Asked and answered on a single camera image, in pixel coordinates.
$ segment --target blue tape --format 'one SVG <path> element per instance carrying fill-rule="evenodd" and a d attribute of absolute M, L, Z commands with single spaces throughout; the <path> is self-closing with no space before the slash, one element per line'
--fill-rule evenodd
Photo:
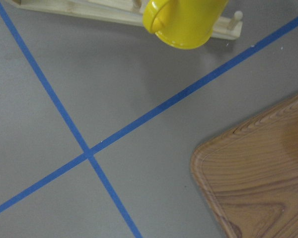
<path fill-rule="evenodd" d="M 49 182 L 51 182 L 54 179 L 58 178 L 59 176 L 65 174 L 67 171 L 74 168 L 76 165 L 79 165 L 81 162 L 83 162 L 85 160 L 86 160 L 86 157 L 85 157 L 84 154 L 82 154 L 82 155 L 76 157 L 75 159 L 71 160 L 67 164 L 63 165 L 59 169 L 55 170 L 51 174 L 47 175 L 46 177 L 44 177 L 40 181 L 36 182 L 32 186 L 28 187 L 27 189 L 25 189 L 21 193 L 17 194 L 13 198 L 9 199 L 8 201 L 6 201 L 2 205 L 0 205 L 0 213 L 3 212 L 4 210 L 8 209 L 9 207 L 13 206 L 15 203 L 21 201 L 25 197 L 31 195 L 35 191 L 39 190 L 43 186 L 47 185 Z"/>
<path fill-rule="evenodd" d="M 1 3 L 0 3 L 0 16 L 2 17 L 3 21 L 5 22 L 6 26 L 8 27 L 8 29 L 11 32 L 12 36 L 14 37 L 15 41 L 19 45 L 19 47 L 20 47 L 21 51 L 23 52 L 25 58 L 28 60 L 29 64 L 31 65 L 31 67 L 33 69 L 33 71 L 35 72 L 35 74 L 39 78 L 39 80 L 40 80 L 41 84 L 43 85 L 44 89 L 46 90 L 46 92 L 50 96 L 50 98 L 53 101 L 55 107 L 57 108 L 57 110 L 61 114 L 63 120 L 65 121 L 65 123 L 67 124 L 69 129 L 71 130 L 71 132 L 72 132 L 73 136 L 75 137 L 76 141 L 79 143 L 79 145 L 80 145 L 81 149 L 83 150 L 84 154 L 87 156 L 89 162 L 91 163 L 94 170 L 98 174 L 101 182 L 105 186 L 105 188 L 108 191 L 110 197 L 113 199 L 113 202 L 115 203 L 116 207 L 118 208 L 118 210 L 121 213 L 122 217 L 124 218 L 125 222 L 127 223 L 129 228 L 131 229 L 134 236 L 136 238 L 141 238 L 142 237 L 141 233 L 139 232 L 138 228 L 136 227 L 134 221 L 131 219 L 130 215 L 128 214 L 126 208 L 122 204 L 122 202 L 121 202 L 120 198 L 118 197 L 117 193 L 115 192 L 114 188 L 110 184 L 110 182 L 109 182 L 108 178 L 106 177 L 105 173 L 103 172 L 103 170 L 99 166 L 98 162 L 94 158 L 94 155 L 91 153 L 90 148 L 88 147 L 87 143 L 85 142 L 85 140 L 82 137 L 81 133 L 79 132 L 78 128 L 76 127 L 76 125 L 74 124 L 74 122 L 71 119 L 70 115 L 68 114 L 65 107 L 63 106 L 62 102 L 60 101 L 60 99 L 58 98 L 56 93 L 54 92 L 51 84 L 49 83 L 49 81 L 45 77 L 45 75 L 42 72 L 40 66 L 38 65 L 35 58 L 31 54 L 31 52 L 29 51 L 27 45 L 25 44 L 24 40 L 22 39 L 22 37 L 18 33 L 16 27 L 14 26 L 13 22 L 11 21 L 10 17 L 8 16 L 7 12 L 5 11 L 5 9 L 4 9 L 4 7 L 2 6 Z M 3 204 L 2 206 L 0 206 L 0 207 L 2 207 L 1 210 L 3 208 L 5 208 L 7 205 L 11 206 L 11 205 L 15 204 L 16 202 L 18 202 L 20 199 L 25 198 L 25 196 L 28 196 L 29 193 L 34 188 L 30 187 L 29 189 L 26 189 L 25 191 L 23 191 L 22 196 L 18 197 L 18 195 L 17 195 L 16 197 L 12 198 L 12 200 L 9 200 L 10 202 L 8 201 L 7 203 L 5 203 L 5 205 Z"/>
<path fill-rule="evenodd" d="M 273 32 L 269 36 L 265 37 L 261 41 L 259 41 L 256 45 L 253 47 L 248 48 L 247 50 L 243 51 L 242 53 L 238 54 L 228 62 L 222 64 L 220 67 L 212 71 L 211 73 L 207 74 L 206 76 L 202 77 L 195 83 L 191 84 L 187 88 L 183 89 L 181 92 L 177 93 L 173 97 L 169 98 L 165 102 L 161 103 L 156 108 L 152 109 L 151 111 L 147 112 L 140 118 L 136 119 L 132 123 L 128 124 L 118 132 L 112 134 L 111 136 L 107 137 L 100 143 L 96 144 L 94 147 L 91 148 L 91 151 L 93 154 L 98 153 L 102 149 L 108 147 L 109 145 L 113 144 L 115 141 L 119 140 L 126 134 L 130 133 L 131 131 L 135 130 L 139 126 L 143 125 L 150 119 L 154 118 L 155 116 L 159 115 L 160 113 L 164 112 L 174 104 L 178 103 L 182 99 L 186 98 L 190 94 L 194 93 L 204 85 L 208 84 L 212 80 L 216 79 L 220 75 L 224 74 L 231 68 L 237 66 L 239 63 L 243 62 L 247 58 L 251 57 L 253 54 L 257 53 L 261 49 L 265 48 L 272 42 L 276 41 L 283 35 L 289 33 L 290 31 L 294 30 L 296 27 L 298 27 L 298 17 L 296 17 L 291 22 L 287 23 L 286 25 L 279 28 L 277 31 Z"/>
<path fill-rule="evenodd" d="M 120 214 L 125 219 L 125 222 L 127 223 L 128 227 L 134 234 L 136 238 L 142 238 L 141 233 L 139 232 L 138 228 L 136 227 L 135 223 L 133 222 L 132 218 L 130 217 L 129 213 L 127 212 L 127 209 L 125 208 L 124 204 L 120 200 L 119 196 L 117 195 L 116 191 L 113 189 L 113 186 L 110 184 L 107 176 L 105 175 L 104 171 L 102 170 L 101 166 L 95 159 L 89 160 L 91 165 L 93 166 L 94 170 L 96 171 L 98 177 L 103 182 L 107 192 L 109 193 L 111 199 L 116 204 L 116 207 L 118 208 Z"/>

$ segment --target wooden tray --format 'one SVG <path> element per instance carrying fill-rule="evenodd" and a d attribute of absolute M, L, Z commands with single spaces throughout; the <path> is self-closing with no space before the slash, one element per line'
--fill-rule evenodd
<path fill-rule="evenodd" d="M 228 238 L 298 238 L 298 95 L 200 145 L 191 171 Z"/>

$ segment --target gray surface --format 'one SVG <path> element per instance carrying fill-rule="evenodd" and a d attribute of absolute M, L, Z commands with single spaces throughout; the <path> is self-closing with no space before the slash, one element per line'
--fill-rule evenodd
<path fill-rule="evenodd" d="M 142 28 L 4 6 L 91 147 L 298 16 L 298 0 L 231 1 L 242 37 L 181 51 Z M 297 91 L 298 28 L 96 158 L 145 238 L 222 238 L 190 175 L 194 148 Z M 0 18 L 0 205 L 80 153 Z M 2 212 L 1 237 L 132 233 L 83 162 Z"/>

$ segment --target yellow cup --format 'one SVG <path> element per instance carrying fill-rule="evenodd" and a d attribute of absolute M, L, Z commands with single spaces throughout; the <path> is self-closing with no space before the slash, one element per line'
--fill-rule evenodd
<path fill-rule="evenodd" d="M 150 0 L 143 24 L 150 33 L 180 49 L 194 49 L 212 35 L 228 0 Z"/>

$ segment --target mug handle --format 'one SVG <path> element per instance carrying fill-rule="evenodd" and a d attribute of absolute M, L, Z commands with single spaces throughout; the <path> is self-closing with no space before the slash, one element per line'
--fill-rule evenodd
<path fill-rule="evenodd" d="M 170 19 L 176 0 L 150 0 L 144 10 L 143 25 L 149 33 L 162 29 Z"/>

